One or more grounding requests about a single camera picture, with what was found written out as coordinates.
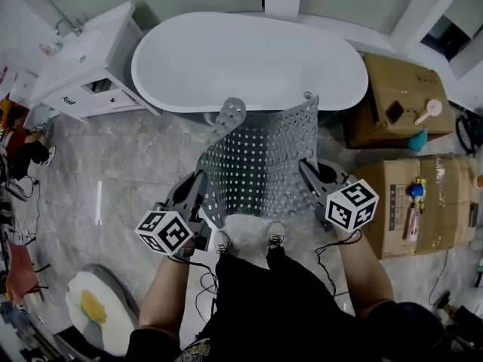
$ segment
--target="sneaker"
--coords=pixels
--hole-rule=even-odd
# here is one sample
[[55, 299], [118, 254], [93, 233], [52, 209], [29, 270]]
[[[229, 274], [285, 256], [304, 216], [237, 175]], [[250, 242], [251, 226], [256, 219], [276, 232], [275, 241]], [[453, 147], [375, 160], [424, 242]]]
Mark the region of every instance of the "sneaker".
[[285, 241], [285, 228], [281, 222], [274, 222], [269, 228], [269, 249], [283, 247]]
[[214, 247], [218, 255], [232, 252], [232, 241], [224, 231], [218, 231], [214, 236]]
[[51, 164], [52, 160], [54, 159], [55, 151], [56, 151], [55, 146], [51, 146], [51, 148], [48, 150], [48, 159], [45, 162], [45, 164], [47, 166], [49, 166]]

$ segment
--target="sink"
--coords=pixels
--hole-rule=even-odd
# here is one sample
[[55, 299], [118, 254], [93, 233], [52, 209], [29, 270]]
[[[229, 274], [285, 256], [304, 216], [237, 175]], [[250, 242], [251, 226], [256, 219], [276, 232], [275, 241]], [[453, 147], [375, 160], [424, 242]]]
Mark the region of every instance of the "sink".
[[86, 22], [82, 34], [68, 34], [58, 55], [45, 61], [32, 91], [32, 100], [42, 100], [80, 78], [106, 68], [134, 12], [134, 3], [125, 2]]
[[65, 44], [62, 51], [56, 56], [68, 63], [83, 63], [91, 55], [101, 35], [101, 30], [83, 32]]

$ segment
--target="person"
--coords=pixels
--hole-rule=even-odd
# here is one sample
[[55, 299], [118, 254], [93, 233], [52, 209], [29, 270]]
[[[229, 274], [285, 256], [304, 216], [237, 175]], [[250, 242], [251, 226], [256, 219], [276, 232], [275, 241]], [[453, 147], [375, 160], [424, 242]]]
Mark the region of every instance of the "person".
[[36, 164], [50, 165], [56, 148], [46, 148], [47, 140], [42, 133], [27, 133], [23, 128], [23, 112], [13, 107], [7, 116], [8, 131], [2, 142], [7, 151], [7, 160], [13, 168], [13, 178], [21, 179], [27, 175], [30, 161]]
[[324, 283], [285, 254], [285, 228], [268, 231], [266, 261], [257, 267], [232, 253], [225, 232], [214, 243], [220, 259], [216, 312], [180, 350], [189, 264], [165, 256], [140, 308], [128, 360], [430, 360], [442, 325], [415, 303], [395, 303], [389, 278], [364, 235], [337, 229], [355, 317], [341, 311]]

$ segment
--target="bathroom vanity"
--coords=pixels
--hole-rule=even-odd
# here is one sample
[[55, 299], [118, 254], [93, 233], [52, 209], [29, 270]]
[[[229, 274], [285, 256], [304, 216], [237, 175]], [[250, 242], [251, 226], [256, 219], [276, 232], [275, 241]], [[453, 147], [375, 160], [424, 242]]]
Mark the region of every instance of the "bathroom vanity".
[[83, 118], [134, 109], [154, 110], [137, 92], [131, 60], [143, 33], [126, 2], [68, 34], [62, 50], [43, 65], [31, 100]]

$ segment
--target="cardboard box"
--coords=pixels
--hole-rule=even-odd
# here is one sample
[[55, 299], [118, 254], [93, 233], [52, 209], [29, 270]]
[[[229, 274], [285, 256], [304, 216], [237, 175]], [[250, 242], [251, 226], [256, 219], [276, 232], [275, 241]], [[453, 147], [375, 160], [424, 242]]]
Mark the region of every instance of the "cardboard box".
[[[373, 54], [366, 54], [364, 62], [368, 92], [358, 105], [343, 112], [348, 147], [406, 147], [408, 139], [423, 129], [428, 130], [430, 140], [454, 132], [454, 116], [435, 71]], [[414, 121], [426, 112], [431, 99], [441, 101], [441, 114], [416, 126]], [[391, 124], [386, 111], [396, 101], [404, 113]]]
[[[382, 161], [354, 172], [378, 193], [373, 220], [362, 227], [378, 259], [447, 250], [471, 241], [478, 212], [476, 161], [457, 155]], [[408, 187], [426, 178], [425, 209], [416, 242], [404, 239], [411, 209]]]

